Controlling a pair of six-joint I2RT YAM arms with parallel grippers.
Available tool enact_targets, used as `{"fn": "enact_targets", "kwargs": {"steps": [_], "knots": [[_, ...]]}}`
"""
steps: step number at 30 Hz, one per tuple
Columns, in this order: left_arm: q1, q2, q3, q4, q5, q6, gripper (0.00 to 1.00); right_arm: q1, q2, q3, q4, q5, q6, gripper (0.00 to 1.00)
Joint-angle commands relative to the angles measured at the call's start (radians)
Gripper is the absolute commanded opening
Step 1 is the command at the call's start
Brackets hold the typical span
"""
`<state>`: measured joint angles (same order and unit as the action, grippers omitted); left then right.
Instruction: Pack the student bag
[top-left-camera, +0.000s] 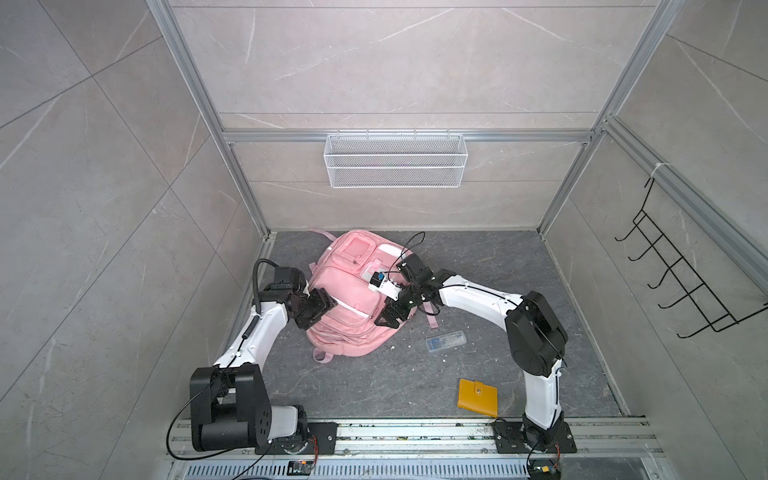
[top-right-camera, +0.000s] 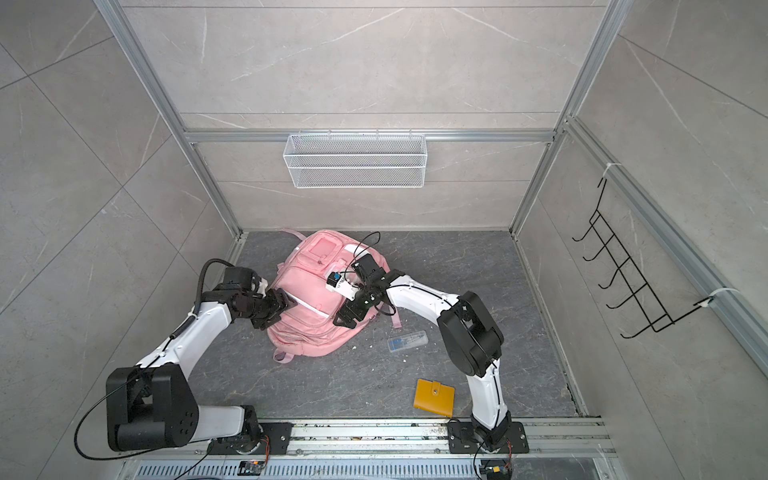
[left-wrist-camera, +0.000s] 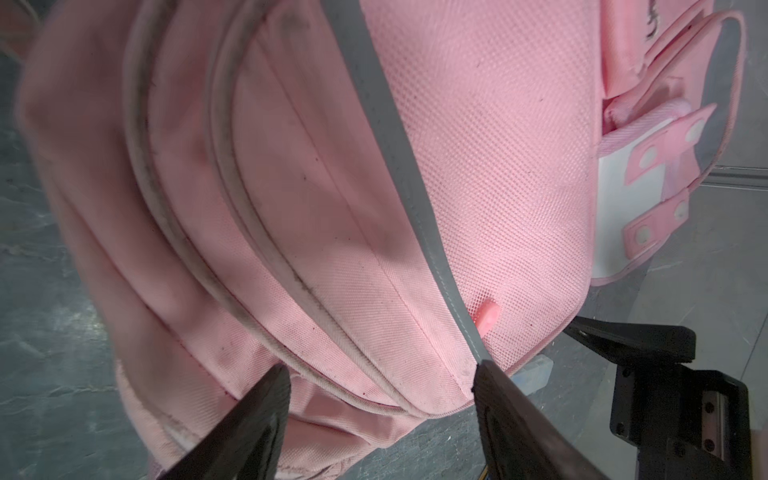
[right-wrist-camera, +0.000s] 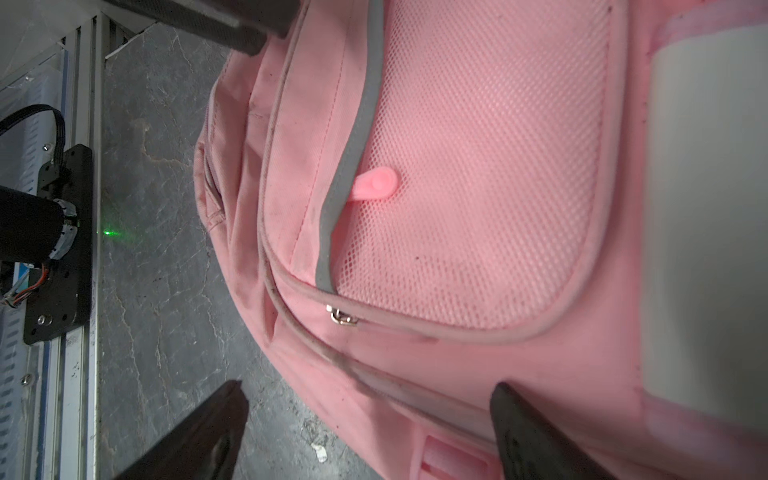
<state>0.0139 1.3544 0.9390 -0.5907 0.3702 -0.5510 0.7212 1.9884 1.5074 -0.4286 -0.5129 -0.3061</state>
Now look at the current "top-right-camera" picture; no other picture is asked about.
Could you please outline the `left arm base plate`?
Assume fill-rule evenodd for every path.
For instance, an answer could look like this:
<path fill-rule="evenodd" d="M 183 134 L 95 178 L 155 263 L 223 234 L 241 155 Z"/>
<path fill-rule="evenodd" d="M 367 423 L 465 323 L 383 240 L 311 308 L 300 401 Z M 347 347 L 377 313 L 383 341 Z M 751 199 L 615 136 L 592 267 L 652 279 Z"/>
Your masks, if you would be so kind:
<path fill-rule="evenodd" d="M 290 422 L 260 423 L 255 433 L 212 440 L 208 452 L 212 455 L 286 455 L 293 426 Z"/>

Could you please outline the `clear plastic ruler case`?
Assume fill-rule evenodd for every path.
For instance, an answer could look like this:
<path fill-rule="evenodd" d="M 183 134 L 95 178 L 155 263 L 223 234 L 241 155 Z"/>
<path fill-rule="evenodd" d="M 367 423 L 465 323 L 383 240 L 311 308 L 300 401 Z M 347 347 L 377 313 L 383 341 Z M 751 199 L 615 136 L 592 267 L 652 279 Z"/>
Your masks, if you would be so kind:
<path fill-rule="evenodd" d="M 429 340 L 426 332 L 418 331 L 389 339 L 387 341 L 387 346 L 390 353 L 396 353 L 426 346 L 428 343 Z"/>

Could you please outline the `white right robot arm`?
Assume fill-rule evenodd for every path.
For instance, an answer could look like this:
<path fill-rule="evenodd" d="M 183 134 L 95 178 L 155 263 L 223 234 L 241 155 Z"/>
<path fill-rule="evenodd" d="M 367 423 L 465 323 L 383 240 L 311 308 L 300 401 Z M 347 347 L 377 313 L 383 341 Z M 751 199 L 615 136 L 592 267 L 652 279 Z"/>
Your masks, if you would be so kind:
<path fill-rule="evenodd" d="M 344 297 L 336 326 L 353 329 L 382 305 L 390 315 L 405 309 L 437 325 L 450 360 L 467 376 L 478 447 L 494 451 L 506 442 L 512 420 L 500 381 L 504 336 L 476 293 L 436 290 L 399 270 L 385 270 L 370 254 L 329 273 L 326 287 Z"/>

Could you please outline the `yellow leather wallet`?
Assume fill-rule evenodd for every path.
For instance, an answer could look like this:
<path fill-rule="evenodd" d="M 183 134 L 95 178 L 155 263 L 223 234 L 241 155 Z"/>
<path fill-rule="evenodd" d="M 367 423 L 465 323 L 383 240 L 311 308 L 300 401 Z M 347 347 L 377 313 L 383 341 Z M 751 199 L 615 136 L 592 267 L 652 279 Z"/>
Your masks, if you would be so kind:
<path fill-rule="evenodd" d="M 413 407 L 443 417 L 453 416 L 455 388 L 437 381 L 418 379 Z"/>

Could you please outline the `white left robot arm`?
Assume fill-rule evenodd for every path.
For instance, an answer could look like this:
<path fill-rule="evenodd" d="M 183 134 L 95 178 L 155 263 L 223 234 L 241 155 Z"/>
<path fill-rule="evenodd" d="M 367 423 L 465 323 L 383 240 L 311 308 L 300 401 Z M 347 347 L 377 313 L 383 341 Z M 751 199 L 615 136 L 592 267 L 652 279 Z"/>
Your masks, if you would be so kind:
<path fill-rule="evenodd" d="M 266 446 L 255 409 L 205 406 L 188 378 L 213 341 L 237 319 L 265 330 L 296 301 L 272 288 L 255 270 L 221 260 L 222 280 L 205 287 L 209 259 L 202 267 L 190 311 L 182 323 L 135 365 L 114 370 L 100 404 L 106 408 L 107 444 L 116 458 L 205 443 L 222 454 L 250 454 Z"/>

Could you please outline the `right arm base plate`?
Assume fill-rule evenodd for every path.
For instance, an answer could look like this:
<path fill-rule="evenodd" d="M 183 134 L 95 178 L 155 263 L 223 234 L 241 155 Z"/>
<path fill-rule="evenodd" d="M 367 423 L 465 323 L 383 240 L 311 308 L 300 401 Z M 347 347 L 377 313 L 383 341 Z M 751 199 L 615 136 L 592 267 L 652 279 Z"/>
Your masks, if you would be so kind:
<path fill-rule="evenodd" d="M 516 455 L 530 452 L 523 424 L 510 419 L 504 419 L 491 430 L 472 421 L 451 419 L 446 423 L 446 430 L 452 454 L 502 451 Z"/>

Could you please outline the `pink student backpack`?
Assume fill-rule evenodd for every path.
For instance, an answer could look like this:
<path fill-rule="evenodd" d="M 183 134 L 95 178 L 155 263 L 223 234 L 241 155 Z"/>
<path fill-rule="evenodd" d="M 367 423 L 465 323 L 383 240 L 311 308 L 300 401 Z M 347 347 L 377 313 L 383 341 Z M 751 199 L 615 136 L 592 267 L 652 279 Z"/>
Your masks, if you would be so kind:
<path fill-rule="evenodd" d="M 319 230 L 309 236 L 289 229 L 300 243 L 288 258 L 277 266 L 274 288 L 283 290 L 296 305 L 280 315 L 280 320 L 267 329 L 275 347 L 273 360 L 287 364 L 296 356 L 322 357 L 343 346 L 362 332 L 374 318 L 384 312 L 384 305 L 371 308 L 352 329 L 334 324 L 336 314 L 347 297 L 327 284 L 327 277 L 339 272 L 352 285 L 358 282 L 351 270 L 355 258 L 369 253 L 376 263 L 389 269 L 385 257 L 377 250 L 334 231 Z"/>

